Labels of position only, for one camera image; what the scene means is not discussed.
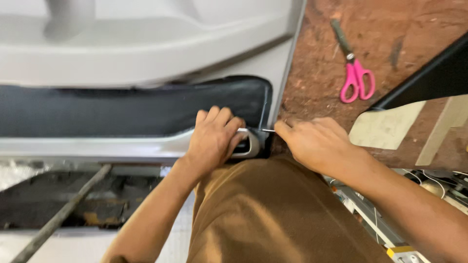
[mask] workbench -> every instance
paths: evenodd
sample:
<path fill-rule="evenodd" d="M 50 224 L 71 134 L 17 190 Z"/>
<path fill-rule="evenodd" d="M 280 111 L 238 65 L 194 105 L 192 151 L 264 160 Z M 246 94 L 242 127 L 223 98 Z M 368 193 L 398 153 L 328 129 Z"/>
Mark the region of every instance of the workbench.
<path fill-rule="evenodd" d="M 364 68 L 376 78 L 374 96 L 342 103 L 345 58 L 330 18 L 340 19 Z M 332 117 L 347 132 L 370 105 L 468 30 L 465 0 L 309 0 L 279 118 Z M 428 101 L 397 150 L 366 148 L 391 168 L 468 171 L 468 125 L 451 128 L 429 166 L 415 166 L 447 98 Z M 277 136 L 272 154 L 287 151 Z"/>

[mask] pink scissor handle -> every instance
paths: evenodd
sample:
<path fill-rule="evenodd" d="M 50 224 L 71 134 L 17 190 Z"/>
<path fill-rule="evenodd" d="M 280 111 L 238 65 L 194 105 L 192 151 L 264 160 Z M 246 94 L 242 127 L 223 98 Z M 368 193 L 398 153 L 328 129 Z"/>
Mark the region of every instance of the pink scissor handle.
<path fill-rule="evenodd" d="M 372 71 L 364 69 L 359 63 L 359 60 L 354 60 L 354 70 L 356 72 L 356 79 L 359 86 L 359 98 L 363 101 L 368 100 L 374 95 L 375 92 L 375 78 Z M 364 84 L 364 75 L 369 77 L 369 92 L 366 94 L 366 86 Z"/>
<path fill-rule="evenodd" d="M 353 94 L 351 98 L 346 98 L 346 91 L 348 88 L 353 87 Z M 343 88 L 340 91 L 340 100 L 344 103 L 351 103 L 358 98 L 359 95 L 359 84 L 356 80 L 356 73 L 354 71 L 354 67 L 351 63 L 346 64 L 346 82 L 343 85 Z"/>

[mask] hand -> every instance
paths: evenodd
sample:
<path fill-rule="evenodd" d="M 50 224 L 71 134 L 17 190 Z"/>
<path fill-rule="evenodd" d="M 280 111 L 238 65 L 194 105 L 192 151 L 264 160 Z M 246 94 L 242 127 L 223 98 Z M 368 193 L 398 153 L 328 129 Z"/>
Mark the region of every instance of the hand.
<path fill-rule="evenodd" d="M 288 119 L 275 123 L 276 133 L 288 144 L 294 159 L 310 170 L 340 180 L 356 165 L 365 165 L 368 153 L 353 145 L 332 118 L 310 122 Z"/>
<path fill-rule="evenodd" d="M 245 139 L 237 133 L 245 121 L 234 117 L 229 108 L 213 106 L 210 112 L 198 111 L 189 150 L 183 157 L 199 176 L 212 172 L 231 157 L 236 146 Z"/>

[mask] person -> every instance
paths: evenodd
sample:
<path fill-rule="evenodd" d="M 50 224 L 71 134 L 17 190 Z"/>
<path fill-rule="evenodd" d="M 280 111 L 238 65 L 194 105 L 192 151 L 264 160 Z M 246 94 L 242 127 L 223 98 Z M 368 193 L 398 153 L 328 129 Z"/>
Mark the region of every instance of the person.
<path fill-rule="evenodd" d="M 273 157 L 219 168 L 243 140 L 241 127 L 245 122 L 228 108 L 200 110 L 187 153 L 101 262 L 154 262 L 194 189 L 187 262 L 392 262 L 316 173 L 371 200 L 433 263 L 468 262 L 467 216 L 351 144 L 333 119 L 276 122 L 295 161 Z"/>

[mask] pink scissors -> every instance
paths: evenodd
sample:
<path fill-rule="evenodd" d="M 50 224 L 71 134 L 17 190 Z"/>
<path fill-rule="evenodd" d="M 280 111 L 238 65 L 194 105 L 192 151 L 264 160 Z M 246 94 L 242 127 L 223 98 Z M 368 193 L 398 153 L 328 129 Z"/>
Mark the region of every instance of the pink scissors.
<path fill-rule="evenodd" d="M 364 69 L 361 66 L 359 60 L 354 57 L 354 53 L 352 52 L 351 47 L 349 46 L 346 38 L 344 37 L 344 33 L 341 30 L 340 23 L 336 19 L 331 20 L 331 26 L 336 33 L 336 37 L 340 44 L 343 53 L 346 56 L 346 82 L 343 85 L 343 88 L 340 92 L 340 100 L 344 103 L 351 103 L 355 101 L 358 96 L 361 100 L 367 100 L 375 92 L 375 78 L 372 71 L 368 69 Z M 366 94 L 366 85 L 364 83 L 364 75 L 367 75 L 369 78 L 369 91 Z M 350 98 L 346 98 L 346 91 L 348 88 L 353 87 L 353 94 Z"/>

